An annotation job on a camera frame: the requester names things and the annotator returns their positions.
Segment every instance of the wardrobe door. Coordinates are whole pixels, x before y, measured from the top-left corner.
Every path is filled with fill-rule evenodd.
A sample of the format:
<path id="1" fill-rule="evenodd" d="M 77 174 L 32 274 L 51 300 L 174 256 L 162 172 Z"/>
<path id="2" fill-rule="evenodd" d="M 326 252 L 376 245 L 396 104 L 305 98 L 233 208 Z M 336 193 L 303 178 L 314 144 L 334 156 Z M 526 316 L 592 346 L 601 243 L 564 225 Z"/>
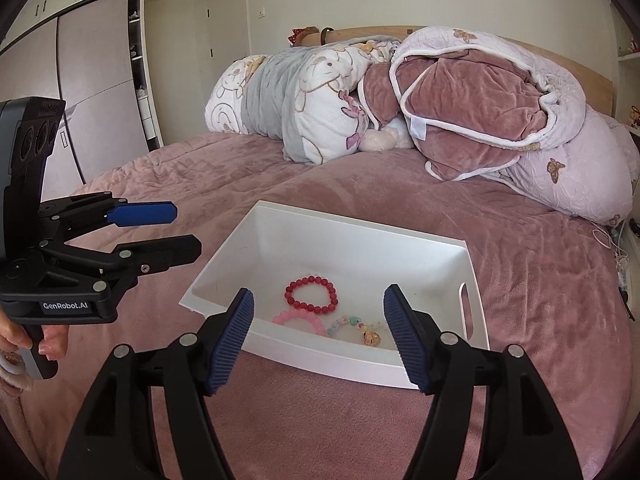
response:
<path id="1" fill-rule="evenodd" d="M 36 28 L 0 56 L 0 102 L 29 96 L 60 97 L 56 20 Z M 82 179 L 63 120 L 45 166 L 42 201 L 68 196 L 80 186 Z"/>
<path id="2" fill-rule="evenodd" d="M 66 120 L 87 182 L 149 153 L 132 80 L 70 108 Z"/>
<path id="3" fill-rule="evenodd" d="M 67 107 L 133 78 L 127 0 L 96 0 L 59 20 L 60 89 Z"/>

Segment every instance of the bed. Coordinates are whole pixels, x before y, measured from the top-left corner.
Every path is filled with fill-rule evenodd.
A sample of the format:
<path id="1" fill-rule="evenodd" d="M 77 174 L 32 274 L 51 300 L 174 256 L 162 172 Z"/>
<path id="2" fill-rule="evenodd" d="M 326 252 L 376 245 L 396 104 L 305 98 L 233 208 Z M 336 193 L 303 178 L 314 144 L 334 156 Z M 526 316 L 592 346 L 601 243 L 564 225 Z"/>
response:
<path id="1" fill-rule="evenodd" d="M 383 28 L 330 32 L 328 41 L 367 34 L 402 40 L 411 27 Z M 319 35 L 305 40 L 318 42 Z M 554 56 L 581 82 L 591 106 L 610 113 L 611 82 L 538 52 Z M 277 140 L 219 132 L 152 152 L 80 192 L 99 190 L 130 201 L 172 200 L 180 213 L 170 226 L 107 228 L 82 238 L 82 245 L 111 250 L 117 243 L 191 233 L 202 241 L 203 253 L 192 266 L 141 279 L 122 301 L 116 323 L 72 327 L 58 375 L 36 384 L 14 406 L 24 413 L 24 424 L 14 430 L 50 477 L 108 352 L 121 342 L 138 351 L 165 346 L 201 325 L 202 318 L 178 301 L 258 200 L 466 240 L 492 349 L 511 342 L 526 348 L 558 404 L 584 477 L 593 478 L 605 463 L 628 403 L 631 345 L 614 256 L 594 238 L 591 223 L 481 177 L 438 182 L 425 173 L 417 150 L 356 153 L 311 166 L 283 160 Z M 469 478 L 475 467 L 481 394 L 459 478 Z M 161 400 L 154 392 L 164 472 L 179 478 Z M 242 352 L 229 384 L 207 406 L 238 479 L 389 479 L 404 474 L 430 400 Z"/>

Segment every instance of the human hand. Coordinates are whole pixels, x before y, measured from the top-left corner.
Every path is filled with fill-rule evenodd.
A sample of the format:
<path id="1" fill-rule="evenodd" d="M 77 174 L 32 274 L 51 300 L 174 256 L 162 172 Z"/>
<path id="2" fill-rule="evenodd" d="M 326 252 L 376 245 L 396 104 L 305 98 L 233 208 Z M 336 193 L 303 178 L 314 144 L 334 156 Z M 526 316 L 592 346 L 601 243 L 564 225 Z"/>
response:
<path id="1" fill-rule="evenodd" d="M 69 343 L 69 327 L 62 325 L 43 326 L 44 339 L 38 346 L 38 353 L 49 361 L 57 361 L 66 355 Z M 31 349 L 33 342 L 25 329 L 9 320 L 0 308 L 0 349 L 15 352 L 18 347 Z"/>

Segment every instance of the pink bead bracelet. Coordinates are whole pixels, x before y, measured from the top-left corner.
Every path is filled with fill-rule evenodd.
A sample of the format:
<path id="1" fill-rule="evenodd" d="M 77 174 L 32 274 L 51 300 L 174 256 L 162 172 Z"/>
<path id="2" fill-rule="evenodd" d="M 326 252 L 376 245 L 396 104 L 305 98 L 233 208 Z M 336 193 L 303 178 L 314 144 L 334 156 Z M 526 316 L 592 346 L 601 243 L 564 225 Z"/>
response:
<path id="1" fill-rule="evenodd" d="M 273 318 L 273 322 L 277 325 L 284 324 L 284 322 L 289 321 L 290 319 L 306 319 L 309 323 L 311 323 L 312 327 L 316 331 L 318 335 L 326 336 L 326 330 L 324 326 L 322 326 L 322 322 L 320 318 L 316 316 L 315 313 L 309 312 L 307 310 L 298 310 L 295 308 L 291 308 L 289 310 L 283 310 L 276 317 Z"/>

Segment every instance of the small toy on shelf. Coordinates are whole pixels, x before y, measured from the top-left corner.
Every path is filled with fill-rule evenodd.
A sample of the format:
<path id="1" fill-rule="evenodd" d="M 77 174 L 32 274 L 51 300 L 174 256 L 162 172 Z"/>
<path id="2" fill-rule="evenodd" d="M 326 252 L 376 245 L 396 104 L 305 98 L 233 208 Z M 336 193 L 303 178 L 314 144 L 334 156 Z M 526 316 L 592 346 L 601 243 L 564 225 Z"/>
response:
<path id="1" fill-rule="evenodd" d="M 631 41 L 629 42 L 629 54 L 635 54 L 636 52 L 640 52 L 640 47 L 638 47 L 636 38 L 632 36 Z"/>
<path id="2" fill-rule="evenodd" d="M 631 113 L 629 114 L 629 122 L 627 126 L 631 126 L 632 128 L 640 129 L 640 110 L 637 107 L 631 107 Z"/>

